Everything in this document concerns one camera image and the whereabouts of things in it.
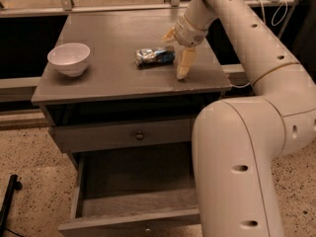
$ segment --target blue wrapper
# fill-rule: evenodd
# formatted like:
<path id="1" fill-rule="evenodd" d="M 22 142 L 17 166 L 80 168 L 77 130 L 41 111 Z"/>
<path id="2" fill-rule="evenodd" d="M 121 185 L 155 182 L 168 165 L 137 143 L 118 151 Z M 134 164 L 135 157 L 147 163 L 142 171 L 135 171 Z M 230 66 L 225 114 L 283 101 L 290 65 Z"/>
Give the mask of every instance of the blue wrapper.
<path id="1" fill-rule="evenodd" d="M 138 66 L 151 63 L 172 63 L 175 59 L 173 46 L 143 48 L 135 52 L 136 64 Z"/>

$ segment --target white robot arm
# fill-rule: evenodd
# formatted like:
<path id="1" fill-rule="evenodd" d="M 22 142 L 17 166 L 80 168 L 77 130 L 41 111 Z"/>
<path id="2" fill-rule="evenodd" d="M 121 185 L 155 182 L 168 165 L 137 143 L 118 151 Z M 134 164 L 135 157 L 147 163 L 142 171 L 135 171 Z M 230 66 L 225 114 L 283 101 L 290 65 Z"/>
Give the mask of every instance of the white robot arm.
<path id="1" fill-rule="evenodd" d="M 192 0 L 175 39 L 193 48 L 221 21 L 256 97 L 221 100 L 193 133 L 204 237 L 282 237 L 271 162 L 316 136 L 316 87 L 305 69 L 243 0 Z"/>

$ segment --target white bowl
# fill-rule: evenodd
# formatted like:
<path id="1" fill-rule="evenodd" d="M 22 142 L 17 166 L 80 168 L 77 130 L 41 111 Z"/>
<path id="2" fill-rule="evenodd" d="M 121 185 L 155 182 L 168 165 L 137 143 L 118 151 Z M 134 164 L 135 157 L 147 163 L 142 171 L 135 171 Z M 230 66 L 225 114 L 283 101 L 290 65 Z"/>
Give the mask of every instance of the white bowl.
<path id="1" fill-rule="evenodd" d="M 66 43 L 50 51 L 47 59 L 61 74 L 75 77 L 81 75 L 88 67 L 89 54 L 90 48 L 83 43 Z"/>

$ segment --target terrazzo floor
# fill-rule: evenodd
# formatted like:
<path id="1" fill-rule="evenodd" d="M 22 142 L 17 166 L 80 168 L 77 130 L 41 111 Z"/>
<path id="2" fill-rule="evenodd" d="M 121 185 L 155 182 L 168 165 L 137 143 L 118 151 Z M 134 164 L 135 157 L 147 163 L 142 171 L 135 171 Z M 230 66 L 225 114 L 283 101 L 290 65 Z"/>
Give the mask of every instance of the terrazzo floor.
<path id="1" fill-rule="evenodd" d="M 62 236 L 57 227 L 70 215 L 76 170 L 53 143 L 41 113 L 0 114 L 0 127 L 0 202 L 11 174 L 23 184 L 7 227 L 26 237 Z M 273 173 L 285 236 L 316 237 L 316 140 L 275 160 Z M 136 236 L 201 237 L 201 231 L 196 225 L 129 235 Z"/>

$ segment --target closed drawer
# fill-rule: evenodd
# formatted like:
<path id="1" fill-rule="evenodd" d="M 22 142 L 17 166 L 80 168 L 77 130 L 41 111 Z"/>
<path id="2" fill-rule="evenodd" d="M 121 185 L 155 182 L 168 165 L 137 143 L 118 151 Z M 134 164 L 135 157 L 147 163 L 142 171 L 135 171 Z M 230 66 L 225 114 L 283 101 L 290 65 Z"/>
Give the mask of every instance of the closed drawer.
<path id="1" fill-rule="evenodd" d="M 63 153 L 78 153 L 191 141 L 189 118 L 149 122 L 53 127 L 52 138 Z"/>
<path id="2" fill-rule="evenodd" d="M 66 237 L 199 224 L 191 144 L 172 143 L 80 154 Z"/>

